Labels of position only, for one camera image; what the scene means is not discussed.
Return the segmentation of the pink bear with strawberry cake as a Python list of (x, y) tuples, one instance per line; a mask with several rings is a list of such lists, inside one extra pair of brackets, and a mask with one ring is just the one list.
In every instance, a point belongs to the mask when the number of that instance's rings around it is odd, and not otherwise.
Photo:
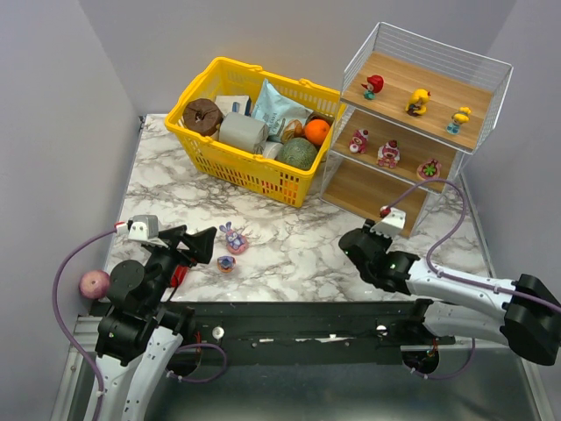
[(396, 168), (400, 158), (398, 142), (395, 139), (391, 139), (379, 148), (377, 164), (380, 167)]

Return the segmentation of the pink bear with santa hat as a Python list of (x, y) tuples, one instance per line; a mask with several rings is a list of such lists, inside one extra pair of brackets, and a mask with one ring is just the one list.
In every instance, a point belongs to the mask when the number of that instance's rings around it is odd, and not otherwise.
[(367, 129), (357, 129), (349, 143), (351, 153), (365, 153), (368, 145), (369, 131)]

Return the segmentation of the pink strawberry cake toy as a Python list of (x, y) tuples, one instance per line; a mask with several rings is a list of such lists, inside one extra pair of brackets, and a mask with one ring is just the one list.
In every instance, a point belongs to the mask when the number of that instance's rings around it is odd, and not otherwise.
[(437, 159), (430, 159), (417, 167), (416, 175), (422, 180), (434, 180), (440, 177), (442, 165)]

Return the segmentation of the yellow hair girl figure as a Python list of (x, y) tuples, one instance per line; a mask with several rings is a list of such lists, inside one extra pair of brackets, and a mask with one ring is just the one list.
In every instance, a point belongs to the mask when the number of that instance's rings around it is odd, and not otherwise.
[(420, 117), (427, 111), (427, 103), (430, 101), (430, 92), (426, 89), (416, 89), (408, 100), (405, 111), (409, 116)]

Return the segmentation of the red cherry toy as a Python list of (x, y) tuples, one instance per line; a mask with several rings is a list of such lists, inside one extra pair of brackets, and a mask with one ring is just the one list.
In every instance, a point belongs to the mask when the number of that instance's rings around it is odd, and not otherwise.
[(373, 100), (384, 87), (384, 79), (381, 75), (371, 75), (366, 78), (366, 82), (361, 84), (364, 89), (363, 97), (366, 100)]

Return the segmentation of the yellow hair blue figure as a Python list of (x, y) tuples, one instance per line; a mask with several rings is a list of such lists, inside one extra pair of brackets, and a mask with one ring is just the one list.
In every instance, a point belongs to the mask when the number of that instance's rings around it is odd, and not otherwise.
[(458, 108), (451, 116), (451, 122), (447, 125), (446, 131), (452, 135), (459, 134), (461, 126), (470, 120), (471, 113), (472, 110), (467, 106)]

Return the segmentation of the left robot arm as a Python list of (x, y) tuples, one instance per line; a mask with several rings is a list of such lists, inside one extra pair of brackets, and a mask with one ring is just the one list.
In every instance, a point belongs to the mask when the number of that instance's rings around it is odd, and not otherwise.
[(146, 263), (124, 260), (110, 273), (111, 307), (97, 328), (98, 373), (86, 416), (142, 420), (167, 363), (195, 331), (192, 310), (161, 299), (189, 269), (210, 263), (217, 230), (160, 230), (157, 219), (147, 216), (120, 222), (115, 231), (150, 256)]

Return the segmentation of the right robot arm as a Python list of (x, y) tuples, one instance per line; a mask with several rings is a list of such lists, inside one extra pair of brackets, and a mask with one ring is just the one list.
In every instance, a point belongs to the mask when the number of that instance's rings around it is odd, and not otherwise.
[(436, 337), (464, 336), (508, 346), (525, 360), (552, 366), (560, 348), (560, 303), (533, 275), (516, 281), (470, 275), (391, 251), (373, 223), (344, 234), (339, 248), (377, 289), (425, 296), (423, 326)]

